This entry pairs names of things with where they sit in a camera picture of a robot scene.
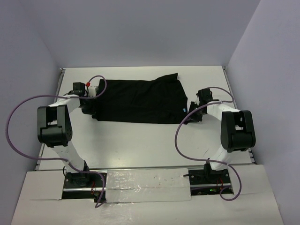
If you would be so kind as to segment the black t shirt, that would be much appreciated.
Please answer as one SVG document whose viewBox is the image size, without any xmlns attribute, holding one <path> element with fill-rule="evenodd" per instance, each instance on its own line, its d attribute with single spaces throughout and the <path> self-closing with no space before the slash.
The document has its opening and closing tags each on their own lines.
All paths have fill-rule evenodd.
<svg viewBox="0 0 300 225">
<path fill-rule="evenodd" d="M 100 80 L 102 95 L 94 104 L 98 121 L 179 124 L 187 115 L 188 98 L 178 74 L 145 80 Z"/>
</svg>

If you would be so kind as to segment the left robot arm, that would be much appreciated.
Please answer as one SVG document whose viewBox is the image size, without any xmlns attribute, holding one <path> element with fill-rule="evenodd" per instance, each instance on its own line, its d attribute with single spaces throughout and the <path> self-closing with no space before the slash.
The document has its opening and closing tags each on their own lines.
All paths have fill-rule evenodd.
<svg viewBox="0 0 300 225">
<path fill-rule="evenodd" d="M 91 183 L 89 168 L 72 143 L 73 130 L 70 113 L 80 108 L 83 113 L 94 113 L 94 101 L 98 87 L 73 83 L 73 89 L 57 102 L 37 109 L 37 137 L 41 143 L 51 148 L 60 158 L 66 169 L 66 179 L 81 187 Z"/>
</svg>

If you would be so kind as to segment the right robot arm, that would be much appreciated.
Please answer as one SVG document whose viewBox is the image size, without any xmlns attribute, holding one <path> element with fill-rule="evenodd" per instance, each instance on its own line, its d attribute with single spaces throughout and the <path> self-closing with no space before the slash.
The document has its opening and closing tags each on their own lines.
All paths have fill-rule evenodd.
<svg viewBox="0 0 300 225">
<path fill-rule="evenodd" d="M 212 88 L 201 89 L 196 93 L 198 100 L 191 102 L 186 124 L 200 122 L 204 115 L 210 115 L 221 122 L 221 145 L 210 158 L 210 168 L 204 171 L 208 183 L 216 182 L 220 172 L 227 168 L 237 152 L 244 152 L 255 146 L 256 136 L 252 113 L 228 106 L 227 101 L 213 98 Z"/>
</svg>

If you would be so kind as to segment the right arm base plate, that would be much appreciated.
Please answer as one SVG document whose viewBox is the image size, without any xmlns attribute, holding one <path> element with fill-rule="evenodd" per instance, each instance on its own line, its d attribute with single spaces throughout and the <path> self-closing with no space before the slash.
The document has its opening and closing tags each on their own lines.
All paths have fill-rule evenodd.
<svg viewBox="0 0 300 225">
<path fill-rule="evenodd" d="M 189 178 L 190 192 L 196 195 L 232 194 L 231 180 L 227 169 L 210 171 L 208 169 L 192 169 L 184 177 Z"/>
</svg>

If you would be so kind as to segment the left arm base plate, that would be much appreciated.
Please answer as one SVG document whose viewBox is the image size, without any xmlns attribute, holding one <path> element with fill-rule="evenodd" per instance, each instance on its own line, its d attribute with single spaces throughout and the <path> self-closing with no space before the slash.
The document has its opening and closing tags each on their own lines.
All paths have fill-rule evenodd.
<svg viewBox="0 0 300 225">
<path fill-rule="evenodd" d="M 94 203 L 100 197 L 103 180 L 97 174 L 64 174 L 64 184 L 61 198 L 63 200 L 72 199 L 92 199 Z"/>
</svg>

